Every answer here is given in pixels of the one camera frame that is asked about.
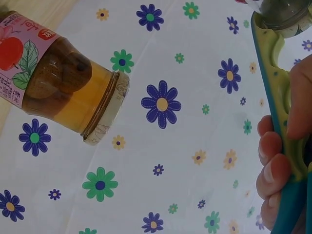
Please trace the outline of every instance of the flower center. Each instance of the flower center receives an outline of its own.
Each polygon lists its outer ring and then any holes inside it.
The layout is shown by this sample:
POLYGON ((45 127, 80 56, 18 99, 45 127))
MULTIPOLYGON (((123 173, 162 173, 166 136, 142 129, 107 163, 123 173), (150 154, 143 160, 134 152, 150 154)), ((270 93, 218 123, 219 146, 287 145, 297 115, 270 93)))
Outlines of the flower center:
POLYGON ((98 181, 98 182, 96 183, 96 189, 97 189, 97 190, 103 190, 103 189, 105 189, 105 186, 106 186, 106 184, 105 184, 104 181, 98 181))
POLYGON ((38 134, 38 133, 32 133, 32 134, 30 135, 30 141, 31 141, 31 143, 33 143, 33 144, 38 143, 38 142, 40 141, 40 136, 39 136, 39 134, 38 134))
POLYGON ((234 78, 233 72, 228 71, 228 72, 226 73, 226 78, 228 79, 228 81, 232 81, 233 78, 234 78))
POLYGON ((152 229, 157 228, 157 223, 155 221, 151 222, 151 228, 152 229))
POLYGON ((13 212, 15 210, 14 205, 11 202, 6 203, 6 208, 10 211, 13 212))
POLYGON ((149 22, 153 22, 154 19, 155 19, 155 17, 154 17, 153 14, 148 13, 148 14, 146 15, 146 19, 147 19, 147 21, 149 21, 149 22))
POLYGON ((164 112, 168 109, 168 102, 166 99, 161 97, 160 99, 157 100, 156 106, 157 106, 157 109, 164 112))

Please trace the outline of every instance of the bottle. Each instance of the bottle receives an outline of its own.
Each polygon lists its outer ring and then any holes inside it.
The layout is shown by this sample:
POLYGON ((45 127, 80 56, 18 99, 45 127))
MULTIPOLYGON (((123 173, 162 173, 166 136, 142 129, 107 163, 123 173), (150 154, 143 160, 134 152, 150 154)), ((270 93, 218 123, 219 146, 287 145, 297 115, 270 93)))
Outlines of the bottle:
POLYGON ((0 96, 96 145, 129 90, 129 77, 82 55, 66 38, 15 11, 0 16, 0 96))

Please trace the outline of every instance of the red apple illustration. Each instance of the red apple illustration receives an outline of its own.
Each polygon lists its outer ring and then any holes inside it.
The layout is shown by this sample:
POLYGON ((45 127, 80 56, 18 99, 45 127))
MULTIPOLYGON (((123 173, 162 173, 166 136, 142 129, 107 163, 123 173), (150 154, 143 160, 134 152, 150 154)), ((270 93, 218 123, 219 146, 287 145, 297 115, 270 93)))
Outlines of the red apple illustration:
POLYGON ((24 46, 17 38, 5 38, 0 41, 0 69, 8 71, 16 65, 23 55, 24 46))

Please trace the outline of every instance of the green flower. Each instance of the green flower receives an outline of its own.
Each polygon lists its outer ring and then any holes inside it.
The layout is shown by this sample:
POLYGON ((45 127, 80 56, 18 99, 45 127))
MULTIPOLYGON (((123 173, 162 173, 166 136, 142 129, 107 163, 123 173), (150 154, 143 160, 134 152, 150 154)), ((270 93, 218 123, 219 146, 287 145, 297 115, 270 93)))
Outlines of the green flower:
POLYGON ((97 174, 89 172, 87 174, 87 179, 90 181, 82 184, 84 189, 89 190, 87 192, 87 198, 92 199, 97 196, 97 201, 102 202, 104 200, 104 195, 107 197, 114 196, 112 189, 115 189, 118 186, 118 182, 112 180, 114 177, 114 172, 108 172, 105 174, 105 170, 102 167, 98 167, 97 174))
POLYGON ((184 55, 183 54, 176 54, 175 55, 175 60, 178 62, 178 63, 183 63, 184 61, 184 55))
POLYGON ((254 206, 252 206, 249 210, 248 210, 248 213, 247 213, 247 218, 251 217, 254 213, 254 206))
POLYGON ((206 105, 203 105, 203 108, 201 108, 201 110, 203 111, 203 114, 208 114, 209 113, 209 106, 206 104, 206 105))
POLYGON ((233 188, 236 189, 238 187, 238 180, 235 180, 233 183, 233 188))
POLYGON ((169 206, 168 211, 169 211, 170 214, 175 213, 176 210, 177 210, 177 204, 172 204, 171 206, 169 206))
POLYGON ((135 63, 131 61, 132 54, 127 54, 126 51, 122 49, 120 53, 115 51, 114 56, 115 57, 111 57, 111 62, 114 64, 113 70, 130 73, 130 67, 135 65, 135 63))
POLYGON ((84 231, 80 231, 79 234, 97 234, 97 230, 90 230, 90 228, 86 228, 84 231))
POLYGON ((217 229, 220 229, 218 223, 220 222, 219 212, 215 213, 212 211, 211 216, 206 217, 207 223, 205 223, 205 228, 208 228, 208 233, 216 233, 217 229))
POLYGON ((252 123, 248 119, 244 123, 244 133, 248 135, 252 131, 252 123))
POLYGON ((189 16, 190 20, 193 18, 197 19, 197 16, 199 15, 198 6, 194 5, 194 2, 186 2, 183 10, 185 11, 184 14, 189 16))

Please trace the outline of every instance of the jar lid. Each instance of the jar lid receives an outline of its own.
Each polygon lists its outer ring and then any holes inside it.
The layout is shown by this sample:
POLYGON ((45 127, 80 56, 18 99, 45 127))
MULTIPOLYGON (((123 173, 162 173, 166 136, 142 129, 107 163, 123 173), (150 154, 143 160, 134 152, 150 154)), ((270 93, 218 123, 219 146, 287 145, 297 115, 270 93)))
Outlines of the jar lid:
POLYGON ((114 119, 120 111, 122 103, 128 94, 130 79, 122 72, 118 72, 118 74, 119 79, 116 83, 116 88, 103 116, 101 117, 95 129, 88 135, 86 139, 83 139, 83 141, 89 145, 94 146, 102 140, 104 135, 112 126, 114 119))

